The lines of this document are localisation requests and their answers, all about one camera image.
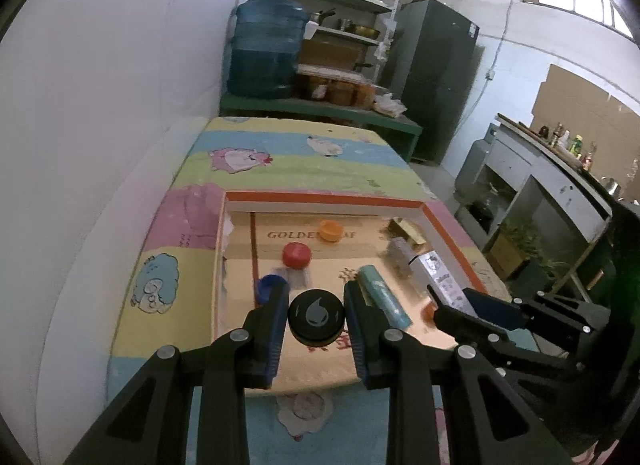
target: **orange bottle cap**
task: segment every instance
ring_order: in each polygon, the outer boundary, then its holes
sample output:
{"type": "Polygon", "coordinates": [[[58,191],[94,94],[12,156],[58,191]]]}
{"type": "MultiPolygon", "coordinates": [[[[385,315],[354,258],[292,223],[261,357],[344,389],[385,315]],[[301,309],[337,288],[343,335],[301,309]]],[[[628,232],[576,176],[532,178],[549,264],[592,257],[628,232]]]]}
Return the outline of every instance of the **orange bottle cap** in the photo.
{"type": "Polygon", "coordinates": [[[331,243],[335,243],[342,239],[342,232],[344,229],[342,225],[334,220],[323,220],[320,222],[320,228],[318,228],[318,235],[324,239],[324,241],[329,241],[331,243]]]}

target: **teal tube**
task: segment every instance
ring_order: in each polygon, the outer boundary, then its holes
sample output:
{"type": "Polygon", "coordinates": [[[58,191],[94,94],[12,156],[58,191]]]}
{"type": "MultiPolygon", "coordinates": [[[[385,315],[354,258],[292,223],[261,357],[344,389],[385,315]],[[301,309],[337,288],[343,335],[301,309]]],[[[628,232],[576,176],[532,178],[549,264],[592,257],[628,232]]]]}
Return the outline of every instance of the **teal tube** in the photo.
{"type": "Polygon", "coordinates": [[[383,312],[389,324],[401,330],[407,329],[412,322],[406,314],[398,299],[386,285],[385,280],[373,265],[366,265],[358,270],[358,282],[360,287],[365,289],[373,301],[383,312]]]}

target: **white bottle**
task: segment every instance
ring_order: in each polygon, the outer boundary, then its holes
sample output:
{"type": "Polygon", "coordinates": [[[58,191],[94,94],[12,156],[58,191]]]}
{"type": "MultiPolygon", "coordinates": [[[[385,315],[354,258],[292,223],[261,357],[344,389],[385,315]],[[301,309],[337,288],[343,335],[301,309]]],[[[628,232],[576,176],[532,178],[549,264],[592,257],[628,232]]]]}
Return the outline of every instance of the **white bottle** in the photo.
{"type": "Polygon", "coordinates": [[[567,129],[560,140],[558,140],[558,145],[564,147],[565,149],[569,148],[569,130],[567,129]]]}

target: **red lid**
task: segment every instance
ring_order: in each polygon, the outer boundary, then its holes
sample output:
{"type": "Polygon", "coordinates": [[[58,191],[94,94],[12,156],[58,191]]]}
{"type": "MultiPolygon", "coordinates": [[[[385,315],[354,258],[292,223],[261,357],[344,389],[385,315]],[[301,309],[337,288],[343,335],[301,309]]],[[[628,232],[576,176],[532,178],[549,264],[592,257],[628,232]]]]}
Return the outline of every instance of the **red lid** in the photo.
{"type": "Polygon", "coordinates": [[[311,249],[305,243],[287,243],[282,251],[282,261],[295,270],[305,268],[311,261],[311,249]]]}

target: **blue cartoon sheep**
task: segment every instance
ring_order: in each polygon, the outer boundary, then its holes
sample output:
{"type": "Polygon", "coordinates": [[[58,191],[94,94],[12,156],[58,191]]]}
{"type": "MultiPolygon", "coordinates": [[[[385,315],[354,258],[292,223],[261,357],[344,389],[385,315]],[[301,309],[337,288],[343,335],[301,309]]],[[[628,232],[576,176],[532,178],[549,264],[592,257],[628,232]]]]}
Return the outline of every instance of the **blue cartoon sheep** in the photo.
{"type": "Polygon", "coordinates": [[[165,313],[175,301],[178,277],[178,260],[173,255],[152,255],[136,277],[131,305],[145,313],[165,313]]]}

